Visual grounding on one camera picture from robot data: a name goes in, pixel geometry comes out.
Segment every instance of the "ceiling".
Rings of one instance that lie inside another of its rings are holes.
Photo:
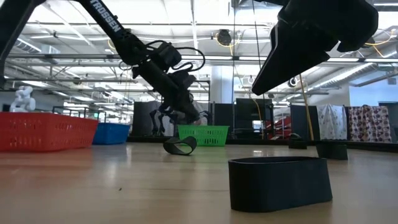
[[[280,10],[280,7],[271,4],[266,6],[256,4],[255,15],[252,9],[243,7],[237,10],[236,16],[234,16],[233,8],[230,7],[230,0],[103,0],[103,2],[111,12],[118,16],[118,21],[125,28],[131,29],[132,33],[136,34],[145,43],[161,39],[173,43],[175,47],[197,47],[206,56],[224,57],[231,56],[231,53],[241,57],[258,57],[258,52],[261,57],[266,57],[271,50],[269,31],[276,24],[277,13]],[[56,49],[59,54],[107,55],[117,53],[112,49],[112,45],[109,46],[107,36],[103,30],[79,3],[53,0],[47,1],[47,4],[50,10],[43,5],[35,9],[22,31],[20,36],[22,40],[38,48],[43,45],[49,45]],[[379,30],[375,33],[374,39],[376,43],[389,40],[389,42],[377,47],[382,54],[389,54],[391,49],[395,48],[395,42],[398,41],[395,37],[390,37],[395,35],[393,30],[398,26],[396,24],[397,17],[398,12],[387,11],[379,13]],[[235,34],[235,46],[232,48],[223,47],[217,43],[214,37],[220,29],[229,29],[232,36]],[[26,54],[27,52],[15,47],[12,53]],[[182,54],[194,55],[195,53],[182,51]],[[349,52],[348,54],[342,54],[333,49],[329,54],[335,58],[380,57],[373,47],[360,49],[359,52]],[[14,65],[10,65],[11,68],[15,68],[17,66],[15,63],[17,63],[20,67],[18,71],[25,71],[24,74],[11,72],[9,74],[11,77],[32,78],[30,75],[34,75],[37,78],[48,78],[50,75],[48,62],[32,58],[10,58],[9,61],[14,62]],[[113,61],[113,63],[107,61],[107,63],[113,64],[109,67],[78,66],[80,62],[104,63],[103,60],[67,59],[58,60],[58,62],[69,63],[69,66],[54,66],[52,75],[57,74],[56,78],[81,77],[82,79],[104,80],[101,83],[82,82],[79,85],[71,82],[47,83],[47,85],[61,90],[88,90],[80,93],[64,91],[68,96],[82,95],[98,101],[109,101],[108,98],[103,98],[99,93],[90,92],[90,89],[102,86],[109,91],[134,90],[135,92],[128,93],[130,100],[160,98],[156,94],[144,92],[151,89],[151,87],[143,79],[138,78],[136,80],[138,81],[137,83],[130,81],[131,74],[123,72],[115,66],[118,64],[117,60]],[[218,62],[217,60],[209,61],[203,69],[195,72],[194,75],[201,81],[210,80],[211,68],[219,65],[232,66],[232,63]],[[341,69],[357,66],[357,63],[324,63],[304,72],[302,75],[306,87],[311,88],[320,80],[327,80],[327,77],[335,75]],[[234,68],[236,77],[234,89],[236,91],[248,91],[251,86],[249,79],[255,78],[259,69],[260,67],[256,61],[237,62]],[[106,82],[115,79],[129,82]],[[208,84],[201,83],[201,85],[194,83],[191,90],[198,92],[194,93],[196,100],[206,101],[208,99]],[[298,89],[289,88],[284,83],[272,91],[298,91]],[[243,93],[237,93],[236,96],[248,97]],[[281,100],[283,98],[286,98],[286,95],[281,95],[278,99]]]

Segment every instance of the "blue basket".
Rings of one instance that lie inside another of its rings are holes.
[[[123,144],[129,135],[130,125],[99,123],[93,144]]]

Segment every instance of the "white curtain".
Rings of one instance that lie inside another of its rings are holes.
[[[347,140],[347,115],[344,106],[317,106],[321,140]]]

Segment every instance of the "white robot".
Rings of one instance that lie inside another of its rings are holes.
[[[20,86],[15,93],[15,100],[10,106],[10,112],[30,112],[36,109],[35,99],[30,97],[33,88],[30,86]]]

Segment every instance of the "wall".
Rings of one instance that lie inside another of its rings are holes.
[[[42,92],[33,92],[36,100],[36,109],[52,111],[53,106],[63,106],[63,99],[55,95],[44,95]],[[0,92],[0,111],[3,104],[10,105],[15,99],[15,92]]]
[[[350,106],[350,88],[348,84],[341,85],[339,90],[329,90],[329,95],[313,95],[308,99],[309,105],[338,105],[338,106]]]
[[[349,87],[351,106],[379,106],[379,102],[398,102],[398,85],[381,80],[362,87]]]

